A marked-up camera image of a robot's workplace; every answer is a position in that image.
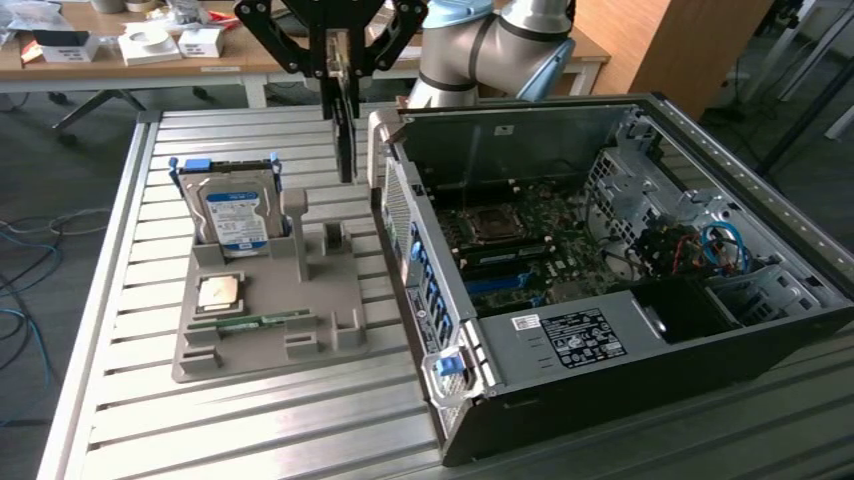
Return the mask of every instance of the motherboard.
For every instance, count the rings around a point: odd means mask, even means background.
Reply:
[[[459,196],[457,201],[447,201]],[[443,203],[462,208],[442,208]],[[633,273],[609,266],[578,188],[558,180],[438,196],[437,216],[481,317],[602,295]]]

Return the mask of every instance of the white box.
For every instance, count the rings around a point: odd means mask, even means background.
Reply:
[[[95,54],[98,53],[98,47],[101,46],[101,40],[98,36],[91,35],[88,32],[46,32],[52,41],[46,41],[40,34],[42,41],[51,43],[51,45],[39,44],[42,47],[42,55],[44,61],[48,63],[68,63],[68,62],[91,62],[95,60]]]
[[[183,58],[175,40],[163,30],[126,33],[119,37],[119,48],[127,66]]]
[[[187,30],[178,40],[178,48],[186,57],[218,58],[223,53],[226,35],[222,28]]]

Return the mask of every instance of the wooden cabinet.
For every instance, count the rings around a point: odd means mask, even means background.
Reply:
[[[773,0],[578,0],[576,24],[612,54],[594,94],[662,92],[698,118]]]

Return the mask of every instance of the blue latch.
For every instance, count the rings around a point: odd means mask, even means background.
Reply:
[[[418,254],[422,252],[422,242],[418,241],[413,244],[413,252],[410,255],[410,259],[415,260],[418,258]]]
[[[449,375],[454,375],[455,373],[463,373],[465,370],[466,364],[463,363],[463,359],[459,357],[459,355],[442,358],[437,362],[437,371],[439,372],[441,377],[447,377]]]

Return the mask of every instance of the white sticker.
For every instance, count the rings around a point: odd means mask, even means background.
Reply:
[[[510,320],[513,320],[513,326],[517,327],[517,330],[540,327],[540,315],[537,314],[513,317]]]
[[[258,193],[211,193],[206,200],[221,245],[233,256],[251,255],[267,244],[265,218],[255,213]]]
[[[199,70],[202,70],[205,73],[239,72],[241,71],[241,67],[202,67]]]
[[[517,127],[514,125],[499,125],[495,127],[495,136],[513,135],[513,131]]]

